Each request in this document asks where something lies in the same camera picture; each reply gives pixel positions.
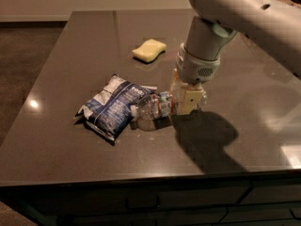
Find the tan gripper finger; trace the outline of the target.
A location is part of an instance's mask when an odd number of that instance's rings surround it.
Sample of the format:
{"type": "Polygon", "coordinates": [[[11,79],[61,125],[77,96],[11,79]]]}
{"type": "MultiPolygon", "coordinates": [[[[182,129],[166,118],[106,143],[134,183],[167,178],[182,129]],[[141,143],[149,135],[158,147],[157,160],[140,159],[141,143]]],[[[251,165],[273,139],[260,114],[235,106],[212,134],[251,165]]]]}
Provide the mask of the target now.
{"type": "Polygon", "coordinates": [[[203,94],[203,89],[180,89],[177,114],[190,114],[197,107],[203,94]]]}
{"type": "Polygon", "coordinates": [[[178,71],[176,69],[172,72],[172,78],[170,82],[170,92],[175,98],[175,102],[180,105],[184,99],[184,93],[186,91],[187,84],[183,83],[178,75],[178,71]]]}

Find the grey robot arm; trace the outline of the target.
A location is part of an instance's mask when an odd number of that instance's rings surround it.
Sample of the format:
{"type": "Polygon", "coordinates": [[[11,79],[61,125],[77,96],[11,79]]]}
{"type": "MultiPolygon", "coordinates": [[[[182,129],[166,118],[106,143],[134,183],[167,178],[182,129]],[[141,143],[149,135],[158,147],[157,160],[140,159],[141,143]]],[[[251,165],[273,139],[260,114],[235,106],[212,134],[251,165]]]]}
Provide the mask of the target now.
{"type": "Polygon", "coordinates": [[[301,66],[301,11],[277,0],[189,0],[195,10],[186,41],[176,58],[171,91],[176,113],[185,115],[204,95],[221,53],[237,33],[247,36],[268,55],[298,76],[301,66]]]}

